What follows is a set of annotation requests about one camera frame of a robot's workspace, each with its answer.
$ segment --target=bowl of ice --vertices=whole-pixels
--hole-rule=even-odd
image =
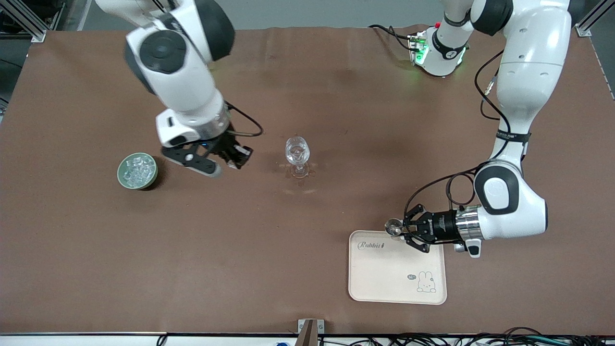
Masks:
[[[154,158],[146,153],[134,153],[122,160],[117,168],[117,181],[131,190],[150,186],[158,176]]]

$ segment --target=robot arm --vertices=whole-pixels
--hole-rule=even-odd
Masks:
[[[442,0],[444,17],[439,27],[417,34],[410,54],[413,64],[434,76],[446,76],[461,63],[467,40],[474,31],[470,22],[473,0]]]
[[[184,0],[126,36],[129,67],[168,107],[156,117],[163,155],[207,176],[221,172],[208,154],[236,169],[252,154],[235,140],[228,108],[207,68],[230,54],[234,38],[231,22],[213,0]]]
[[[430,244],[454,243],[457,251],[480,257],[482,241],[543,233],[547,205],[523,179],[521,158],[530,125],[559,80],[568,50],[571,16],[568,1],[475,0],[473,26],[507,39],[499,67],[498,100],[503,113],[490,159],[475,176],[481,205],[446,212],[413,208],[404,220],[392,219],[386,230],[403,235],[423,251]]]
[[[162,13],[173,10],[183,0],[95,0],[101,10],[124,19],[134,26],[144,26]]]

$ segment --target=brown surface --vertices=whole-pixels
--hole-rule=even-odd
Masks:
[[[479,260],[447,246],[448,300],[427,306],[351,300],[347,239],[489,155],[497,124],[472,80],[501,38],[474,34],[440,79],[372,30],[239,32],[213,72],[266,129],[242,139],[250,164],[212,180],[164,163],[142,192],[116,168],[158,153],[163,106],[125,66],[124,34],[51,32],[30,50],[0,132],[1,331],[283,332],[305,317],[330,332],[615,331],[615,105],[588,39],[573,38],[525,160],[547,233],[488,241]],[[285,176],[295,133],[315,170],[301,186]],[[441,186],[420,201],[446,208]]]

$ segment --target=metal bracket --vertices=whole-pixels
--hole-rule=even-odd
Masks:
[[[32,35],[32,42],[43,42],[45,31],[50,30],[22,0],[0,0],[0,9],[6,13],[27,32]]]
[[[46,36],[47,36],[47,30],[44,30],[42,32],[42,36],[41,37],[32,36],[32,39],[30,40],[30,42],[32,42],[32,43],[43,43],[43,42],[45,42],[45,37]]]
[[[577,36],[579,37],[591,37],[592,36],[592,32],[589,29],[583,31],[581,30],[581,28],[579,28],[578,24],[575,24],[574,29],[576,30]]]
[[[316,321],[316,326],[318,327],[318,333],[319,334],[323,334],[325,332],[325,320],[316,320],[314,318],[305,318],[303,320],[298,320],[297,321],[297,333],[301,333],[301,330],[303,329],[303,326],[305,325],[307,320],[315,320]]]
[[[585,17],[581,18],[579,23],[574,26],[577,35],[579,35],[579,37],[591,36],[592,33],[589,30],[596,24],[598,19],[602,18],[602,16],[613,7],[613,5],[615,5],[615,0],[599,0],[598,4],[594,6],[593,9],[589,10]]]

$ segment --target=green bowl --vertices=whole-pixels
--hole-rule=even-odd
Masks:
[[[152,161],[154,161],[154,174],[152,175],[152,177],[145,182],[143,185],[139,185],[139,186],[131,186],[131,184],[128,182],[128,180],[126,180],[126,178],[124,177],[124,174],[126,173],[126,171],[128,170],[128,166],[126,165],[127,161],[132,161],[135,158],[141,158],[141,159],[152,159]],[[152,185],[152,183],[156,180],[156,177],[158,176],[158,165],[156,164],[156,160],[149,154],[146,153],[134,153],[131,155],[128,155],[125,159],[122,160],[122,163],[120,163],[119,167],[117,168],[117,181],[125,188],[128,188],[130,190],[141,190],[144,189],[150,185]]]

